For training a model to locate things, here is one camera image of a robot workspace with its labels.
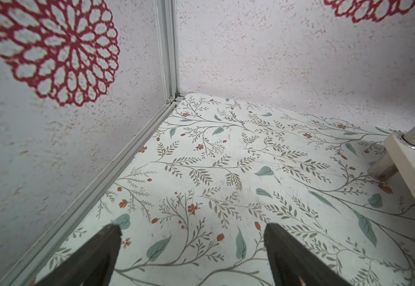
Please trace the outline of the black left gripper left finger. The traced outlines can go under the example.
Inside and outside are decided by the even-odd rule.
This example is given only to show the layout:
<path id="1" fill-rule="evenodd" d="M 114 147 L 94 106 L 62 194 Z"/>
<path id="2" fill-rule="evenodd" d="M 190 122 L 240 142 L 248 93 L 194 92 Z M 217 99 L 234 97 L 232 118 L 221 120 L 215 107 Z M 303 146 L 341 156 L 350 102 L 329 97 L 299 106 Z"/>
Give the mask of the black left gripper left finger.
<path id="1" fill-rule="evenodd" d="M 49 275 L 38 286 L 107 286 L 121 247 L 119 225 L 108 224 Z"/>

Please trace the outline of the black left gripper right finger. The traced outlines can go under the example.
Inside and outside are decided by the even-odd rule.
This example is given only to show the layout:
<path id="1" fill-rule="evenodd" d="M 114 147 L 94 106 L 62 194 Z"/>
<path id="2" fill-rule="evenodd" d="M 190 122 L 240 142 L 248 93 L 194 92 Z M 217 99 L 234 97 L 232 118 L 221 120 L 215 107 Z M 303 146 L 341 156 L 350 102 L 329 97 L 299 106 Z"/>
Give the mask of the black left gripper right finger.
<path id="1" fill-rule="evenodd" d="M 281 225 L 267 224 L 263 238 L 275 285 L 349 285 Z"/>

